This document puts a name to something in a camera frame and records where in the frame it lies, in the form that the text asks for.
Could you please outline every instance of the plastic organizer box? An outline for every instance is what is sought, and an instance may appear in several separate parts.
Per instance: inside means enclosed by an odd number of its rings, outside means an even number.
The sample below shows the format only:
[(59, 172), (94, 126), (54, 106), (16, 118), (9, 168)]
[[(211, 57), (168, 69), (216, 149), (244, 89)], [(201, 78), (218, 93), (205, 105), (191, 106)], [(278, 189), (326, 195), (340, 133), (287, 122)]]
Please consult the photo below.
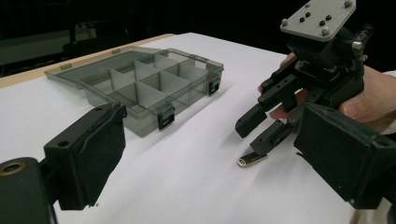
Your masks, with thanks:
[(47, 78), (84, 90), (91, 105), (120, 102), (126, 128), (144, 137), (219, 89), (222, 63), (177, 49), (116, 49), (46, 71)]

